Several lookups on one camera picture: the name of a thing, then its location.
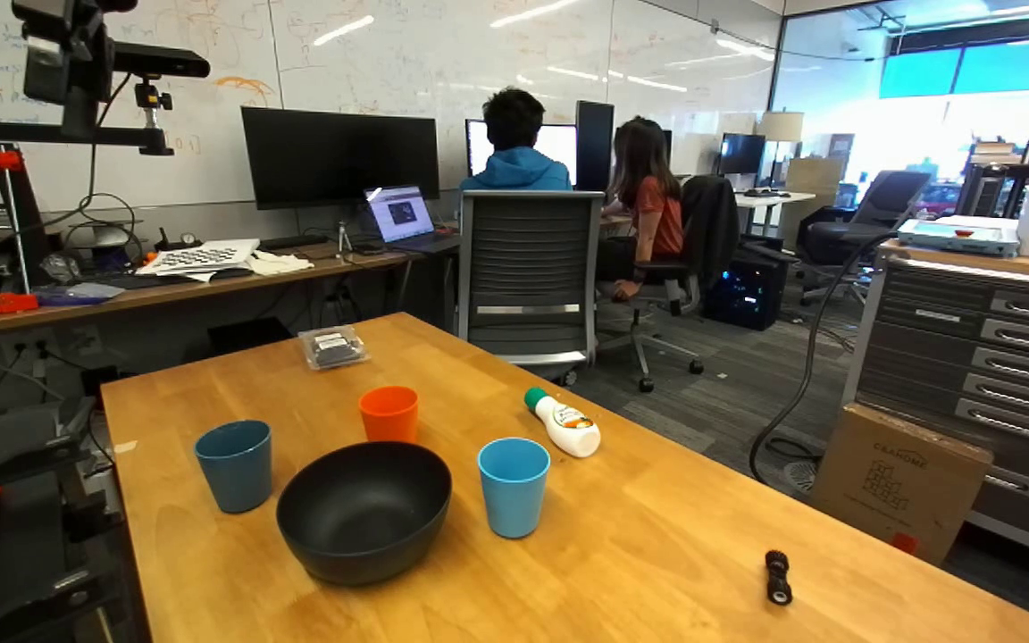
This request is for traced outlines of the light blue plastic cup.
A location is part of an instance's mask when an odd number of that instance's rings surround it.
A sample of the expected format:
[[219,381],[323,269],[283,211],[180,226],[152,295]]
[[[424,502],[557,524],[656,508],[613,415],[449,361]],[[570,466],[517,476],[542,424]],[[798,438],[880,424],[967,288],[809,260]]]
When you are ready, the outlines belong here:
[[503,541],[520,541],[540,529],[549,452],[525,436],[488,438],[475,452],[487,520]]

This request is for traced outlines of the orange plastic cup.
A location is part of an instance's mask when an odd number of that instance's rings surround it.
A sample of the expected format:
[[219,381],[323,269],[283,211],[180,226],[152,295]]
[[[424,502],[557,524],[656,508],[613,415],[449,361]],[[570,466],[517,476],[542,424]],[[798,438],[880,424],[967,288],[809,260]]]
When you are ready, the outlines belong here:
[[406,386],[374,386],[357,404],[368,438],[412,438],[417,424],[417,392]]

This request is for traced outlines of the dark teal plastic cup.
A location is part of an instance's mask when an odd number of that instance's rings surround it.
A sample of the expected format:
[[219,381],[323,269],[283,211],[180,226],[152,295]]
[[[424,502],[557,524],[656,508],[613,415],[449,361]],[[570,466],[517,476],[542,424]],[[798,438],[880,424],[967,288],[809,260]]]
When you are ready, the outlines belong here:
[[213,502],[224,514],[254,512],[273,494],[273,430],[264,421],[224,421],[192,446]]

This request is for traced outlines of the black bowl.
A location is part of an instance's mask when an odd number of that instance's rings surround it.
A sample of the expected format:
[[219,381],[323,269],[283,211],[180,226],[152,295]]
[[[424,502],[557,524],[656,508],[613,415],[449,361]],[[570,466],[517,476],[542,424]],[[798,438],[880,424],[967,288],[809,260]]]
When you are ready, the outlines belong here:
[[316,583],[374,587],[431,551],[449,494],[438,452],[417,444],[354,444],[294,476],[276,524]]

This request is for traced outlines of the grey mesh office chair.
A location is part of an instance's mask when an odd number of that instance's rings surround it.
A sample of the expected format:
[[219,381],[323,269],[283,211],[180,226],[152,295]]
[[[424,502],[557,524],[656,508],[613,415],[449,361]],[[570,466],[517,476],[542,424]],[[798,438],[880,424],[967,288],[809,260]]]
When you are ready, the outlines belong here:
[[598,357],[598,190],[467,190],[456,226],[456,336],[570,381]]

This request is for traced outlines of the white bottle green cap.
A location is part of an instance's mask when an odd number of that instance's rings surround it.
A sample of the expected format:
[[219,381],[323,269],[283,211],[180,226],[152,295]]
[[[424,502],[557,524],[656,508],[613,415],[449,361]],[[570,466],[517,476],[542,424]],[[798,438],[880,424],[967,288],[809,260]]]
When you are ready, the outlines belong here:
[[557,449],[570,457],[593,457],[599,449],[599,424],[579,406],[549,396],[542,386],[525,390],[525,406],[542,421]]

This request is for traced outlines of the open laptop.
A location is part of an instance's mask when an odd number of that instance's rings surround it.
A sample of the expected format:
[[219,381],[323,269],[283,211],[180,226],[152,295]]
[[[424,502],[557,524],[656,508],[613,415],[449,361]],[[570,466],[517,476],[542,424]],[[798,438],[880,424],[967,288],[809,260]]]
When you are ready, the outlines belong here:
[[438,255],[456,242],[454,227],[438,227],[417,187],[374,187],[364,193],[370,226],[387,250]]

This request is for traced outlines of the wooden side desk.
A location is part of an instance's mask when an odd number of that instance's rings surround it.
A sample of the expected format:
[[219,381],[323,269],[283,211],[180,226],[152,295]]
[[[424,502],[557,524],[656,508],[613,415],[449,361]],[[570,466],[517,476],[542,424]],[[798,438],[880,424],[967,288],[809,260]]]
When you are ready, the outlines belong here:
[[129,293],[106,295],[101,302],[40,302],[40,307],[24,307],[24,310],[0,310],[0,333],[20,333],[20,329],[75,321],[75,319],[98,319],[98,315],[118,315],[118,310],[197,302],[197,299],[211,299],[211,295],[237,295],[237,293],[298,285],[298,281],[348,279],[348,274],[380,271],[380,269],[403,269],[403,264],[412,264],[412,255],[370,250],[370,255],[339,258],[333,242],[316,242],[316,248],[308,248],[308,269],[298,269],[298,271],[238,274],[238,279],[219,279],[219,281],[149,281],[144,288],[129,288]]

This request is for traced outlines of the clear plastic packet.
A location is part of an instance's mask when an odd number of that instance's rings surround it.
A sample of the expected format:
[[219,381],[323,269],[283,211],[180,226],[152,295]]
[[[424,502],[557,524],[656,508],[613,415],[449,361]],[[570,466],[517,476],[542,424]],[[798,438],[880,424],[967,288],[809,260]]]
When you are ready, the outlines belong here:
[[310,329],[298,344],[310,370],[348,368],[364,357],[364,338],[351,326]]

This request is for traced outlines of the person in blue hoodie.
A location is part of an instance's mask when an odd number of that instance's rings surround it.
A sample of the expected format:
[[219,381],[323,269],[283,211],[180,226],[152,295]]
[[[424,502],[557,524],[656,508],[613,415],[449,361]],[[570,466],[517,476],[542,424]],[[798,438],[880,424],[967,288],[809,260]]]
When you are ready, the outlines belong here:
[[466,190],[567,190],[567,167],[535,149],[542,102],[525,88],[499,88],[484,102],[492,155],[487,167],[466,180]]

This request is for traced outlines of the person in red shirt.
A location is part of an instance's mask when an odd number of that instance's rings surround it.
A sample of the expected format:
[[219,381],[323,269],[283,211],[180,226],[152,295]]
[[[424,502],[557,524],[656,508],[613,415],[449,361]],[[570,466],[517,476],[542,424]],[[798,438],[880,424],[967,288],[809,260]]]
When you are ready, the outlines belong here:
[[665,127],[649,118],[628,118],[613,127],[613,201],[628,213],[628,232],[612,232],[599,242],[599,274],[613,299],[632,299],[642,288],[638,264],[674,260],[685,248]]

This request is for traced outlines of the large black monitor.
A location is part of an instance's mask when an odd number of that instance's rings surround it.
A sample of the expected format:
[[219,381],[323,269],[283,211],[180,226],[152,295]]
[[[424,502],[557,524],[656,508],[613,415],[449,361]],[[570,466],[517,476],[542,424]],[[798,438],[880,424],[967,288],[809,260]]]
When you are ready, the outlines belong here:
[[264,211],[348,205],[374,187],[438,193],[431,118],[242,106],[242,137]]

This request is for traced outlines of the black office chair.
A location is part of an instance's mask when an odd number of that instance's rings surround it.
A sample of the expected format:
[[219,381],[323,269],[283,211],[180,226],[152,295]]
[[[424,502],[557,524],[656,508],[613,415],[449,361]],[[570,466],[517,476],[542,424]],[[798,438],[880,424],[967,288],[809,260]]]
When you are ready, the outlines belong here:
[[798,258],[804,264],[866,258],[916,213],[924,187],[924,171],[880,171],[854,211],[822,207],[799,220]]

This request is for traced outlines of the small black clip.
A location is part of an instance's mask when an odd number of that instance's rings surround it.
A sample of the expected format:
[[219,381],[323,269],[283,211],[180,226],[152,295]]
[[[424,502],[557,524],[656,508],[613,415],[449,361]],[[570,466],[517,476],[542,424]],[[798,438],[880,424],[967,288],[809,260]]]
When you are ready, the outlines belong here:
[[794,602],[788,557],[782,551],[763,551],[763,570],[769,570],[763,595],[777,606],[788,606]]

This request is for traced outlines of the cardboard box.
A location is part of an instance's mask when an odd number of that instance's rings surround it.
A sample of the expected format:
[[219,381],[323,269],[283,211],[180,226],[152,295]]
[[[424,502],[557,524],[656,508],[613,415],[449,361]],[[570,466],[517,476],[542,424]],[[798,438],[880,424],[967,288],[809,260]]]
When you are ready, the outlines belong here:
[[985,446],[847,404],[822,452],[811,502],[904,552],[942,563],[989,466]]

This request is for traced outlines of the grey drawer cabinet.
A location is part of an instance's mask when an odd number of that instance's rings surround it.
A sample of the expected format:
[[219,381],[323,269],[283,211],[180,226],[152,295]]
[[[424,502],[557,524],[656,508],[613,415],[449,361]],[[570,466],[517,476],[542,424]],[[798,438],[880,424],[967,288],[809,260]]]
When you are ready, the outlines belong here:
[[1029,258],[880,248],[847,396],[993,452],[971,520],[1029,548]]

